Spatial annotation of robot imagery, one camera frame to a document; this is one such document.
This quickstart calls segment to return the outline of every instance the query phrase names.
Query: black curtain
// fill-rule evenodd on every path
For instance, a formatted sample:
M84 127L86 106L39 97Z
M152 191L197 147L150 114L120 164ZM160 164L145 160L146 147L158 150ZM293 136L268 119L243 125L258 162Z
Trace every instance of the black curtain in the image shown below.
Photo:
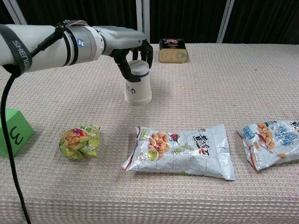
M216 42L226 0L151 0L150 41Z
M63 20L85 20L90 26L137 29L136 0L18 0L30 25L55 25Z
M235 0L224 43L299 43L299 0Z
M3 1L0 1L0 24L14 24L14 21L6 9Z

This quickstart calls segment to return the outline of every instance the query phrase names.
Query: green cube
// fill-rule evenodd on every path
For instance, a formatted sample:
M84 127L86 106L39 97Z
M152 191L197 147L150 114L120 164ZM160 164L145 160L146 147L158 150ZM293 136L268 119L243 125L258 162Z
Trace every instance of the green cube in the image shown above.
M16 109L7 108L6 123L9 132L14 156L33 135L33 129L26 121L23 114ZM0 122L0 156L8 157L7 146L4 139L2 124Z

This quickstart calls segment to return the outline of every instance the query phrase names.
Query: textured fabric surface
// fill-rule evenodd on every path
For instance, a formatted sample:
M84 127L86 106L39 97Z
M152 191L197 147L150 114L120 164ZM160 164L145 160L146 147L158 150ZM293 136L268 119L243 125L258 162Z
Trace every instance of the textured fabric surface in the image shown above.
M273 119L299 119L299 46L187 44L185 64L158 61L153 97L124 100L125 80L112 58L19 77L7 106L21 110L35 135L15 157L32 222L298 223L299 164L257 173L236 130ZM9 75L0 69L0 89ZM69 161L61 133L101 125L98 158ZM135 126L165 131L226 127L236 181L125 172ZM8 158L0 158L0 223L24 223Z

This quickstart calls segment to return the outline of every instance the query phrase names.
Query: paper cup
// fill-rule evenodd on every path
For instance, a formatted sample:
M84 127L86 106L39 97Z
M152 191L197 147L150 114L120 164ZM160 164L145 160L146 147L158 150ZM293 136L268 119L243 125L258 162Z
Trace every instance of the paper cup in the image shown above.
M151 101L149 64L141 60L129 62L132 75L139 76L141 81L131 83L126 81L125 100L132 105L143 105Z

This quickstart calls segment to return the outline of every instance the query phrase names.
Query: peanut snack bag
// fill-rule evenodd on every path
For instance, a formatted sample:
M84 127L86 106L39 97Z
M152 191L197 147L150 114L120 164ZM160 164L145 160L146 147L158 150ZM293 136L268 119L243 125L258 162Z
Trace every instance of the peanut snack bag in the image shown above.
M299 159L299 122L278 120L252 124L237 131L247 160L257 171Z
M161 132L136 127L126 171L180 173L235 180L224 125L182 132Z
M61 136L59 149L70 159L79 160L83 155L97 157L100 145L100 126L80 125L67 130Z

